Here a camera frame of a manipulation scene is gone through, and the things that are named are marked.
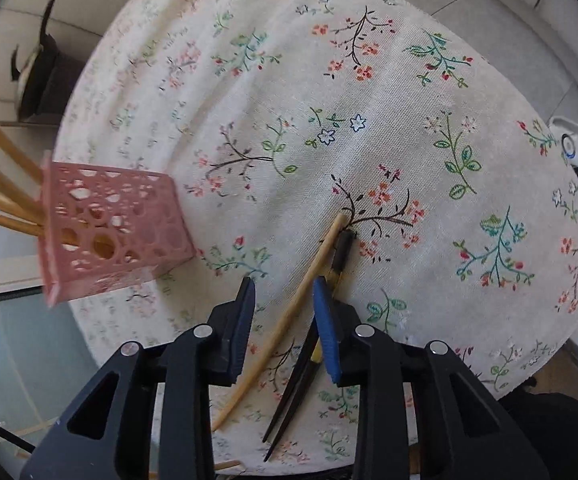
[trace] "pink plastic basket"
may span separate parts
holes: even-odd
[[[49,162],[41,200],[49,306],[152,280],[194,256],[166,174]]]

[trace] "white fabric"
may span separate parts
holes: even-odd
[[[170,174],[198,251],[155,282],[72,302],[100,364],[126,340],[155,345],[203,322],[248,274],[246,367],[341,208],[358,242],[338,297],[400,342],[443,339],[496,397],[578,321],[578,181],[559,141],[403,0],[131,0],[80,78],[54,157]],[[357,389],[324,370],[262,462],[311,317],[305,305],[215,433],[217,461],[269,475],[352,462]],[[211,395],[216,410],[229,391]]]

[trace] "tile floor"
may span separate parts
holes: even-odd
[[[578,87],[548,45],[497,0],[408,1],[485,56],[543,120],[564,115],[578,122]],[[10,302],[0,303],[0,421],[17,431],[59,415],[96,366],[65,305],[49,311],[41,296]],[[540,374],[541,391],[578,384],[578,370],[562,352]],[[564,392],[578,398],[578,389]],[[45,432],[26,438],[38,442]],[[14,446],[1,442],[0,460],[17,477],[23,459]]]

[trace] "tablecloth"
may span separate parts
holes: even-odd
[[[446,341],[495,397],[578,321],[578,179],[560,140],[404,0],[130,0],[73,92],[54,160],[168,173],[197,248],[158,280],[71,302],[99,364],[126,340],[171,341],[250,276],[246,367],[341,209],[358,241],[338,297],[396,341]],[[217,461],[267,475],[352,462],[358,388],[324,370],[262,462],[311,317],[306,304],[214,434]],[[213,388],[211,409],[228,395]],[[410,390],[405,403],[414,441]]]

